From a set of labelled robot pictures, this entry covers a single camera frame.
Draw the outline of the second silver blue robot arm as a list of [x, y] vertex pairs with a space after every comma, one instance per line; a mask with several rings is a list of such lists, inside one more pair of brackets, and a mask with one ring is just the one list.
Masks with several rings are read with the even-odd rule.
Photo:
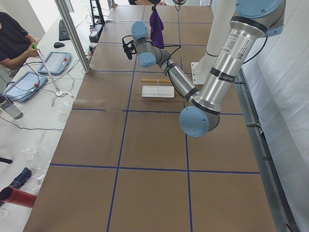
[[[156, 9], [157, 5], [160, 5], [163, 3], [162, 0], [150, 0], [150, 3], [152, 4], [152, 10]], [[186, 0], [173, 0], [173, 3], [175, 5], [175, 9], [178, 12], [182, 5], [186, 3]]]

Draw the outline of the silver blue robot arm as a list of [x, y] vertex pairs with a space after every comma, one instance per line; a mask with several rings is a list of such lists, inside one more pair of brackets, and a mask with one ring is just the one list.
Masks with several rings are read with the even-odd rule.
[[174, 62], [166, 50], [155, 47], [143, 21], [131, 27], [133, 49], [144, 68], [158, 65], [177, 92], [190, 103], [179, 117], [181, 129], [189, 136], [200, 137], [215, 129], [220, 121], [221, 102], [258, 38], [282, 32], [284, 0], [236, 0], [234, 13], [227, 19], [227, 34], [202, 89], [198, 89]]

